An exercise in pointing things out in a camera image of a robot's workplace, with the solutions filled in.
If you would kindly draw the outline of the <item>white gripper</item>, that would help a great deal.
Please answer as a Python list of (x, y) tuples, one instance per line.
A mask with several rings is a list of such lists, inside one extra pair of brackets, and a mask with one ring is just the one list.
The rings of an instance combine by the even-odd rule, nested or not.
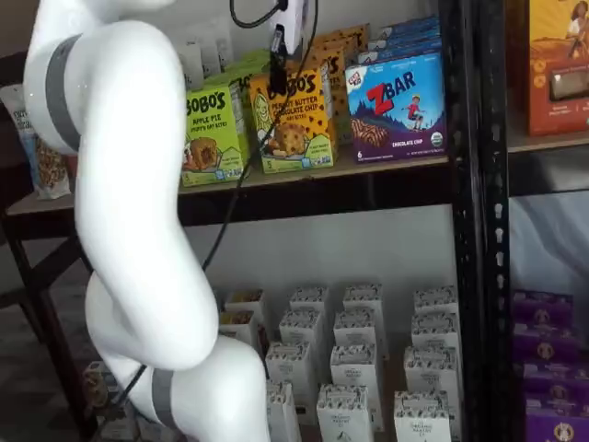
[[(307, 19), (307, 0), (277, 1), (274, 27), (282, 32), (287, 50), (296, 50), (302, 40)], [(270, 57), (271, 90), (286, 90), (285, 58), (272, 53)]]

